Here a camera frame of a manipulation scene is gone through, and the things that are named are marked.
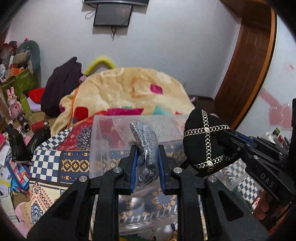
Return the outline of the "right human hand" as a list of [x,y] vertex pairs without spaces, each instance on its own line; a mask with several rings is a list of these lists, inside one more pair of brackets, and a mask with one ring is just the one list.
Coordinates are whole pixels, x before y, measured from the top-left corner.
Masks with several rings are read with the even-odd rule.
[[266,191],[259,192],[259,202],[254,209],[253,215],[258,220],[263,220],[266,217],[266,212],[269,210],[269,204],[272,201],[272,196],[270,196]]

